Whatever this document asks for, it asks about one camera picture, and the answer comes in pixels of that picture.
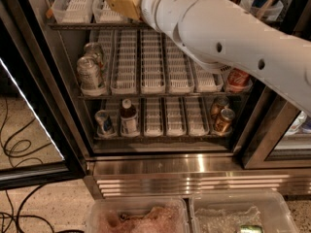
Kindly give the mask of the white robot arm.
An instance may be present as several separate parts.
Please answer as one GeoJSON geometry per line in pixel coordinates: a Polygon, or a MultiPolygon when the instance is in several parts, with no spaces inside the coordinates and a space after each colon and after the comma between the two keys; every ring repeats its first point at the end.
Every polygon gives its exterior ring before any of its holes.
{"type": "Polygon", "coordinates": [[[229,0],[105,1],[168,36],[205,70],[240,69],[311,116],[308,41],[264,24],[229,0]]]}

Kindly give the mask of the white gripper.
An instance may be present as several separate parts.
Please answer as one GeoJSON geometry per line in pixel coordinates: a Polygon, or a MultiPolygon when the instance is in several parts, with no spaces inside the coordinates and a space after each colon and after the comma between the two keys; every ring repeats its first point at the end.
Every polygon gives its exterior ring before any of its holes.
{"type": "Polygon", "coordinates": [[[181,14],[195,0],[105,0],[110,9],[134,20],[141,18],[155,31],[173,33],[181,14]]]}

